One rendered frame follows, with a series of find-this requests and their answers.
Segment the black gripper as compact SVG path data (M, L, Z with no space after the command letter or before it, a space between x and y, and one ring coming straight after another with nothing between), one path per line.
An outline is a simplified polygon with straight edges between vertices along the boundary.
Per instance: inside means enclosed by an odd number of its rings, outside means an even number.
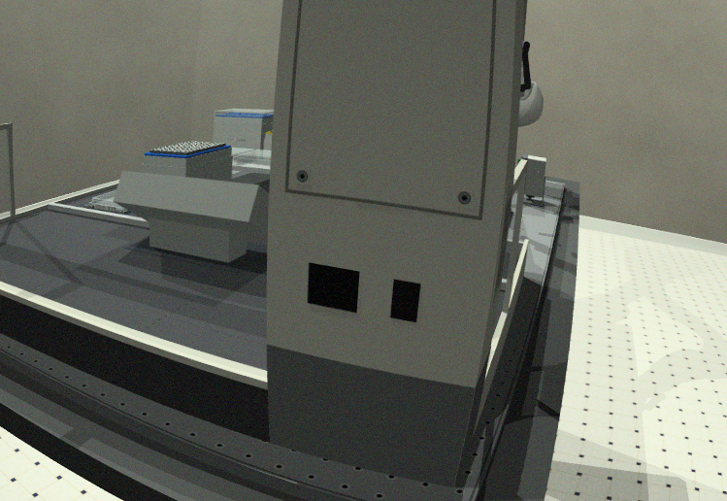
M529 70L529 59L528 59L528 51L530 49L529 42L523 41L523 47L522 47L522 63L523 63L523 75L524 75L524 84L521 85L520 90L520 97L524 96L524 92L526 89L531 88L530 85L530 70Z

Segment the white ready key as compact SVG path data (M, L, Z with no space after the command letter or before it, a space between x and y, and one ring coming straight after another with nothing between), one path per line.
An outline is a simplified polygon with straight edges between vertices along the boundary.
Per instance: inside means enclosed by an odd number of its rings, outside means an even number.
M528 160L524 192L527 197L524 196L523 203L542 206L545 195L546 159L543 157L523 154L521 155L521 158L517 160L517 165L521 159ZM535 196L542 197L542 199L534 198Z

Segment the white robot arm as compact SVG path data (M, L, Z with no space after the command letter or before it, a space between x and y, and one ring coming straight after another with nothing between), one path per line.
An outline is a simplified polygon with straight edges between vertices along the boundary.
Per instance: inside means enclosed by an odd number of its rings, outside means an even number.
M525 34L527 0L524 0L524 21L523 41ZM521 67L521 84L524 84L523 65ZM526 89L523 97L520 98L518 127L526 126L538 120L543 111L544 99L540 88L535 82L531 82L531 88Z

